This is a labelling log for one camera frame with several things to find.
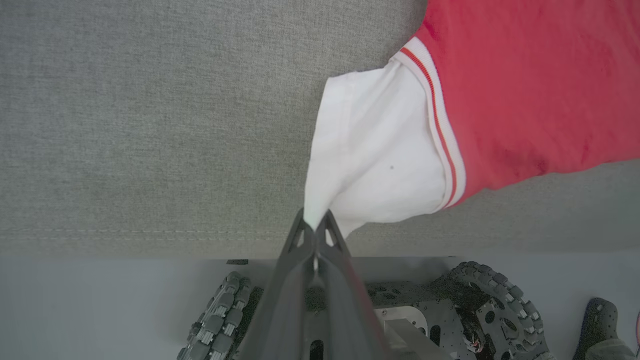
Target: shirt sleeve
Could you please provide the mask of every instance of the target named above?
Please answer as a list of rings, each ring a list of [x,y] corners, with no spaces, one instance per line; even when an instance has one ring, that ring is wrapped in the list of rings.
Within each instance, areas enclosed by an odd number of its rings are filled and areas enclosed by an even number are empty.
[[[331,209],[344,236],[366,222],[435,212],[445,175],[427,99],[398,61],[330,78],[324,87],[305,185],[305,221]]]

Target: white fabric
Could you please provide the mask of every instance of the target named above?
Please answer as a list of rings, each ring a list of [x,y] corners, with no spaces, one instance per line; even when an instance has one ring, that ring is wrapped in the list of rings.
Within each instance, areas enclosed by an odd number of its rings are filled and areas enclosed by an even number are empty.
[[[412,56],[409,57],[404,51],[408,51]],[[393,59],[411,70],[426,92],[429,128],[436,135],[432,139],[444,166],[447,185],[438,210],[444,207],[448,208],[460,201],[464,195],[467,172],[444,106],[444,95],[436,65],[433,63],[427,47],[417,37],[409,40],[403,49],[394,55]]]
[[[426,95],[409,69],[391,61],[326,82],[305,187],[311,227],[331,209],[346,237],[366,222],[432,213],[444,193]]]

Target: red striped trim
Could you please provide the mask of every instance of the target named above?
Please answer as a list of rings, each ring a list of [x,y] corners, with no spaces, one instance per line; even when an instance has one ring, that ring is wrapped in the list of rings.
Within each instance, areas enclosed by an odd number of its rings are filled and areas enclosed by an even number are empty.
[[[453,197],[456,194],[456,183],[457,183],[456,168],[453,166],[453,160],[451,159],[451,155],[449,154],[449,148],[447,147],[447,143],[444,140],[444,135],[442,134],[442,130],[440,129],[440,121],[438,120],[438,112],[436,111],[436,93],[433,90],[433,82],[431,80],[431,76],[429,76],[429,73],[427,72],[427,69],[424,67],[424,65],[418,59],[418,57],[416,57],[416,55],[414,55],[409,49],[405,47],[403,47],[400,51],[403,54],[407,55],[409,59],[411,59],[416,65],[418,65],[418,68],[420,69],[420,71],[422,71],[424,76],[427,78],[427,81],[429,82],[429,87],[431,88],[431,103],[433,104],[433,116],[435,118],[436,129],[438,130],[438,137],[440,138],[440,143],[442,143],[442,148],[444,149],[444,153],[447,156],[449,167],[451,167],[451,180],[453,182],[453,185],[451,188],[451,196],[449,197],[449,200],[445,205],[445,208],[446,208],[451,204],[451,201],[453,200]]]

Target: red fabric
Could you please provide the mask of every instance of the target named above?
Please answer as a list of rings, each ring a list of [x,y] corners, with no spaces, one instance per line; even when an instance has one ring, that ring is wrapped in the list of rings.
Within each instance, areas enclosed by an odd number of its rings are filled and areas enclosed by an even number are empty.
[[[461,200],[640,157],[640,1],[429,0],[416,36],[465,163]]]

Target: gray couch cushion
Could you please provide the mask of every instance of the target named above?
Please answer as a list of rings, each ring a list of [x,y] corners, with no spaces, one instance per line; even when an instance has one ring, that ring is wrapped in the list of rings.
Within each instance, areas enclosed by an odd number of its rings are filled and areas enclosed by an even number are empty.
[[[2,1],[0,252],[277,256],[324,81],[384,65],[425,6]],[[366,226],[351,250],[623,249],[639,177],[635,161],[533,179]]]

